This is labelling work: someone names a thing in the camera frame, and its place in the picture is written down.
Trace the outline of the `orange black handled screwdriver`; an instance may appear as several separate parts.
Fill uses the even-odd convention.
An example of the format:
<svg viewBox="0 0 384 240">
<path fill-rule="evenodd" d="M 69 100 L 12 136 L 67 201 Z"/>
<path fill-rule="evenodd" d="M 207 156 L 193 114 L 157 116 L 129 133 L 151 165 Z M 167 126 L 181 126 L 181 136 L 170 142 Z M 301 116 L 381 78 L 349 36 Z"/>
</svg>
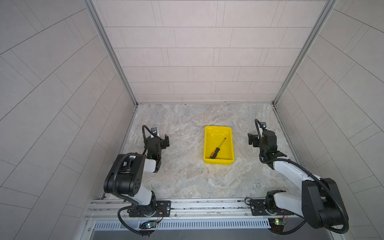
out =
<svg viewBox="0 0 384 240">
<path fill-rule="evenodd" d="M 212 152 L 212 154 L 210 155 L 210 159 L 215 159 L 220 151 L 220 147 L 223 145 L 223 143 L 225 142 L 227 138 L 224 138 L 223 141 L 221 142 L 221 144 L 216 147 L 216 149 Z"/>
</svg>

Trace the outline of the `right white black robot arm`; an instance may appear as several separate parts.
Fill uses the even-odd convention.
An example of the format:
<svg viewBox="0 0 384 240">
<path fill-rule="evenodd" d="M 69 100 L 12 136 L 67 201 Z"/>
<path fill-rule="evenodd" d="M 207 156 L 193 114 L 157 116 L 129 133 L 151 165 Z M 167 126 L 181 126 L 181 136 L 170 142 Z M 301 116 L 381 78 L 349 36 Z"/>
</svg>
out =
<svg viewBox="0 0 384 240">
<path fill-rule="evenodd" d="M 312 174 L 300 164 L 291 161 L 277 147 L 277 136 L 273 131 L 248 134 L 249 145 L 260 149 L 259 159 L 292 183 L 301 191 L 300 197 L 294 197 L 284 190 L 267 192 L 264 210 L 273 216 L 290 212 L 303 218 L 314 229 L 325 228 L 337 234 L 349 230 L 349 216 L 341 197 L 337 183 L 330 178 L 321 178 Z"/>
</svg>

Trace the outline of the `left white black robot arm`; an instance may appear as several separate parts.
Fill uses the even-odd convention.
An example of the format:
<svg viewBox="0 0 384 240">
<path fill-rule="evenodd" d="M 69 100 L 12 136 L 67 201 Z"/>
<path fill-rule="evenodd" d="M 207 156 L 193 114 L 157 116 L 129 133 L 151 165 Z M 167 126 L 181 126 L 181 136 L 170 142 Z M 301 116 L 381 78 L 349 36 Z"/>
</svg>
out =
<svg viewBox="0 0 384 240">
<path fill-rule="evenodd" d="M 169 137 L 148 137 L 148 154 L 128 153 L 117 156 L 104 182 L 104 191 L 132 204 L 126 210 L 130 218 L 169 217 L 171 202 L 158 201 L 153 191 L 142 185 L 143 173 L 156 173 L 161 166 L 161 153 L 170 146 Z"/>
</svg>

